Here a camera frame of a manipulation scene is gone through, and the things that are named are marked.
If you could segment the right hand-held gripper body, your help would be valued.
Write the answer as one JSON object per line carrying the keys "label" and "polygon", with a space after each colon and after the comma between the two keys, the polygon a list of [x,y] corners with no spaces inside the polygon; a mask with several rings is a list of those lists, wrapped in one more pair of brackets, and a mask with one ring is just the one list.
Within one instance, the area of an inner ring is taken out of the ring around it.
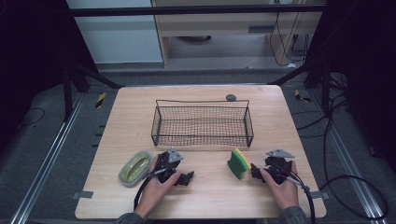
{"label": "right hand-held gripper body", "polygon": [[290,176],[294,156],[282,148],[268,151],[266,155],[266,171],[278,185],[282,184]]}

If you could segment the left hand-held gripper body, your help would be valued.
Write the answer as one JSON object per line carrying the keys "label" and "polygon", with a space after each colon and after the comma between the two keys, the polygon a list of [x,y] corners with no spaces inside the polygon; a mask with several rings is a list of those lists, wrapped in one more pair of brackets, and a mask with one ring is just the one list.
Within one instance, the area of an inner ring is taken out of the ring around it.
{"label": "left hand-held gripper body", "polygon": [[158,156],[154,174],[161,183],[166,182],[175,172],[184,157],[175,149],[170,149]]}

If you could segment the yellow and green sponge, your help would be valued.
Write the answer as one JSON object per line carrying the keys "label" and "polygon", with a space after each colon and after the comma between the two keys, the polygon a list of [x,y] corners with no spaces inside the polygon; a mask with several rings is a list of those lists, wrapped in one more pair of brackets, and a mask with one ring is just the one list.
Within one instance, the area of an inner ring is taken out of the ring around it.
{"label": "yellow and green sponge", "polygon": [[227,161],[227,164],[237,179],[242,179],[245,176],[245,172],[251,169],[248,158],[239,148],[231,152],[231,158]]}

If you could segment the green soap dish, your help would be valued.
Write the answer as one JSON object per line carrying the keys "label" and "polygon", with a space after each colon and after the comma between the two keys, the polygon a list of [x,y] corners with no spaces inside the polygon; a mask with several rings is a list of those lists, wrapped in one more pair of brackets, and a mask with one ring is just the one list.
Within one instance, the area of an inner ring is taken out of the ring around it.
{"label": "green soap dish", "polygon": [[148,173],[152,155],[147,151],[140,151],[121,168],[119,181],[126,188],[133,188]]}

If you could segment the black wire basket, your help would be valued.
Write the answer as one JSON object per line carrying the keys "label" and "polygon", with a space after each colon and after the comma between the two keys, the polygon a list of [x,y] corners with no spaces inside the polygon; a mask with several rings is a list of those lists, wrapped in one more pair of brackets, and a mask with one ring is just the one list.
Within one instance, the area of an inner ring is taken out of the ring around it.
{"label": "black wire basket", "polygon": [[254,131],[249,100],[157,100],[151,127],[155,146],[250,147]]}

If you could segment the person's right hand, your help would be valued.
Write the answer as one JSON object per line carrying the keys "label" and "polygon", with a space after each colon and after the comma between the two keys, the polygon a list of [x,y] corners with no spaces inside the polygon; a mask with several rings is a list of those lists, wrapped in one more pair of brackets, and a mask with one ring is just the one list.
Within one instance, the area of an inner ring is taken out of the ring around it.
{"label": "person's right hand", "polygon": [[260,172],[280,210],[300,206],[298,189],[295,184],[290,181],[284,181],[282,184],[278,185],[266,170],[260,169]]}

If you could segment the person's left hand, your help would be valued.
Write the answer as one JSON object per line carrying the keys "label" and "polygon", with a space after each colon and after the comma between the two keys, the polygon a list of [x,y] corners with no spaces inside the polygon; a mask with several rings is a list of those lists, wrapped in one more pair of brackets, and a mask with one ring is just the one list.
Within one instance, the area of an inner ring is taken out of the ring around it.
{"label": "person's left hand", "polygon": [[144,187],[134,212],[147,220],[168,191],[176,184],[179,177],[180,172],[175,172],[163,183],[156,176],[152,177]]}

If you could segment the black metal stand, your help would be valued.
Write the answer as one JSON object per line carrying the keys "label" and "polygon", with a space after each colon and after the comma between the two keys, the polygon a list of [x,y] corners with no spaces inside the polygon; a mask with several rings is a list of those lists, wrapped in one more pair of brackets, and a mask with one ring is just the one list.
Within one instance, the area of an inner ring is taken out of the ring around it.
{"label": "black metal stand", "polygon": [[331,114],[331,61],[326,59],[311,59],[307,60],[302,66],[292,70],[285,76],[269,82],[269,85],[281,86],[287,81],[306,72],[307,77],[304,80],[304,85],[308,89],[316,87],[321,83],[321,108],[323,112],[329,116]]}
{"label": "black metal stand", "polygon": [[82,64],[75,63],[74,61],[67,62],[62,71],[64,86],[64,121],[68,121],[73,113],[72,86],[75,86],[78,92],[88,92],[91,87],[85,76],[92,77],[111,89],[123,88],[123,85],[101,76],[98,72]]}

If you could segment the white cabinet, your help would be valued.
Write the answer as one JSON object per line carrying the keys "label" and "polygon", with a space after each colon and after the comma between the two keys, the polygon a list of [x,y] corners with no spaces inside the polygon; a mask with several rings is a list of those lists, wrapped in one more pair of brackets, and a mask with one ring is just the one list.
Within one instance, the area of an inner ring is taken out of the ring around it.
{"label": "white cabinet", "polygon": [[[150,0],[66,0],[71,9],[151,7]],[[153,16],[75,17],[96,64],[161,63]]]}

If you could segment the black curtain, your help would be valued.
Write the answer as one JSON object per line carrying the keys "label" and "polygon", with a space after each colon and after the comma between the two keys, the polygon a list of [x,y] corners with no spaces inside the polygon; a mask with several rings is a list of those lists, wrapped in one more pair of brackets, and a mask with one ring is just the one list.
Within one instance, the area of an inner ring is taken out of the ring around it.
{"label": "black curtain", "polygon": [[396,0],[327,0],[310,47],[347,78],[346,96],[396,173]]}
{"label": "black curtain", "polygon": [[61,37],[77,63],[95,63],[66,0],[0,0],[0,153],[17,131],[38,93],[62,83],[62,53],[50,40]]}

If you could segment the black horizontal bar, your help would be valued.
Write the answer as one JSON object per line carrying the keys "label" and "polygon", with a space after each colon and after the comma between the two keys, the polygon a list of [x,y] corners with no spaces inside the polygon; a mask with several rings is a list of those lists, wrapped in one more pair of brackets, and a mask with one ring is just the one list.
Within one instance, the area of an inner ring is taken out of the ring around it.
{"label": "black horizontal bar", "polygon": [[81,8],[69,9],[74,17],[102,16],[147,16],[188,14],[231,14],[231,13],[273,13],[273,12],[321,12],[327,5],[232,5],[232,6],[189,6],[189,7],[125,7],[125,8]]}

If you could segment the grey table bracket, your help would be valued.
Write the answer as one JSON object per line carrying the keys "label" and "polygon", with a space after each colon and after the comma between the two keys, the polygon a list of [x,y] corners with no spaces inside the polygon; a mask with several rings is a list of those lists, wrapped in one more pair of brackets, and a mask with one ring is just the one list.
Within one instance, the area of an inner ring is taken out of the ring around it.
{"label": "grey table bracket", "polygon": [[330,194],[328,192],[311,191],[310,195],[312,199],[319,199],[319,198],[323,200],[330,199]]}
{"label": "grey table bracket", "polygon": [[72,199],[74,200],[78,200],[80,198],[90,199],[92,195],[93,195],[92,191],[85,191],[85,190],[76,191],[72,194]]}

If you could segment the aluminium floor rail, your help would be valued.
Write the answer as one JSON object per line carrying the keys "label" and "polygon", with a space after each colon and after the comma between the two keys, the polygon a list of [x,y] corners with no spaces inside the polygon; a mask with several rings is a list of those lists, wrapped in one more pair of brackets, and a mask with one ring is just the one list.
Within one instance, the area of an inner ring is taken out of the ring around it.
{"label": "aluminium floor rail", "polygon": [[[331,114],[327,116],[322,108],[320,96],[316,91],[310,92],[314,105],[317,107],[318,112],[324,117],[323,123],[325,131],[323,134],[323,171],[325,177],[325,183],[322,185],[324,189],[328,189],[334,199],[342,205],[348,212],[365,219],[370,224],[389,224],[387,221],[387,214],[389,213],[389,204],[386,200],[383,200],[384,207],[381,207],[375,194],[380,195],[381,191],[376,189],[375,186],[363,178],[360,169],[356,163],[352,160],[350,154],[347,152],[347,147],[341,139],[339,132],[333,126],[332,122],[332,108]],[[341,167],[344,172],[341,175],[334,177],[329,176],[328,171],[328,144],[331,144],[332,149],[337,155],[338,160],[341,162]],[[336,181],[346,180],[348,181],[354,193],[358,198],[362,212],[360,213],[357,209],[353,209],[348,206],[345,201],[336,193],[334,186]]]}
{"label": "aluminium floor rail", "polygon": [[78,113],[81,109],[82,102],[85,98],[84,93],[78,93],[75,102],[72,104],[72,112],[70,116],[63,122],[59,132],[57,133],[55,139],[53,140],[49,152],[47,153],[45,159],[41,163],[35,178],[27,190],[23,200],[21,201],[18,209],[13,214],[9,224],[25,224],[28,217],[31,214],[33,207],[40,195],[48,176],[55,164],[59,153],[62,151],[64,142],[69,135],[71,128],[73,127]]}

